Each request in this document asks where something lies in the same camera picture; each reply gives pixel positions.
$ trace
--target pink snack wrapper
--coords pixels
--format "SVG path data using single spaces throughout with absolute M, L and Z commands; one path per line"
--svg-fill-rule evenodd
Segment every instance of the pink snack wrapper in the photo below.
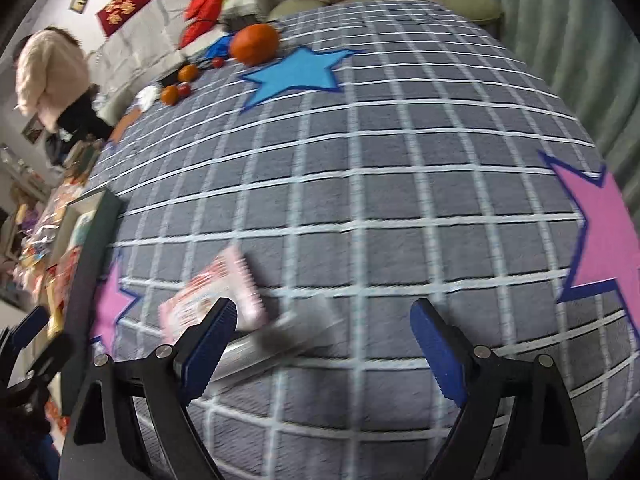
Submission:
M 188 327 L 202 322 L 219 298 L 229 298 L 236 304 L 236 330 L 256 330 L 266 323 L 260 295 L 234 243 L 220 251 L 210 266 L 194 276 L 183 290 L 158 307 L 165 341 L 174 344 Z

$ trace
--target white couch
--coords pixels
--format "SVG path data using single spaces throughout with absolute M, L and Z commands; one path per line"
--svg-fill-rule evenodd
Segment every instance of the white couch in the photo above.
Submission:
M 88 57 L 92 82 L 104 105 L 98 114 L 116 124 L 135 95 L 161 75 L 214 43 L 224 34 L 217 25 L 184 49 L 184 9 L 191 0 L 152 0 Z

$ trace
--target black pants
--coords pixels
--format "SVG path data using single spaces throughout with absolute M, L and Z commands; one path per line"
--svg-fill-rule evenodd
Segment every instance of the black pants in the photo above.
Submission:
M 64 156 L 78 140 L 85 140 L 88 134 L 92 134 L 96 139 L 107 140 L 113 131 L 112 126 L 95 114 L 88 91 L 62 112 L 58 118 L 58 126 L 71 134 L 71 140 L 62 143 L 61 154 Z

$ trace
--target person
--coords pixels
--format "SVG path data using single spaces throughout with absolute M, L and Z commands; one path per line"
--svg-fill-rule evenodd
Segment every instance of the person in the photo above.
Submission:
M 72 136 L 68 141 L 56 136 L 56 146 L 50 146 L 47 139 L 47 155 L 53 164 L 64 160 L 75 143 L 89 134 L 95 139 L 109 139 L 113 127 L 92 108 L 96 88 L 91 84 L 84 53 L 79 41 L 66 30 L 47 27 L 20 40 L 14 50 L 14 66 L 21 113 L 37 114 L 52 134 L 64 128 Z

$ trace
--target person's hair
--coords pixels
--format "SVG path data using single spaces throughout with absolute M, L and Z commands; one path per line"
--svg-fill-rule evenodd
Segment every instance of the person's hair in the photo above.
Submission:
M 20 59 L 20 54 L 24 50 L 24 47 L 27 45 L 27 41 L 31 39 L 31 36 L 27 36 L 26 38 L 22 38 L 20 41 L 18 41 L 18 44 L 14 48 L 14 63 L 17 63 Z
M 44 30 L 52 30 L 53 32 L 57 32 L 58 34 L 60 34 L 60 36 L 63 36 L 69 43 L 74 44 L 76 47 L 80 47 L 80 42 L 78 40 L 76 40 L 76 38 L 74 38 L 71 34 L 69 34 L 65 29 L 63 28 L 57 28 L 57 27 L 47 27 Z M 17 63 L 18 60 L 20 59 L 20 54 L 22 53 L 22 51 L 24 50 L 24 47 L 27 45 L 27 42 L 33 37 L 33 34 L 31 34 L 30 36 L 27 36 L 25 38 L 22 38 L 15 46 L 14 48 L 14 63 Z

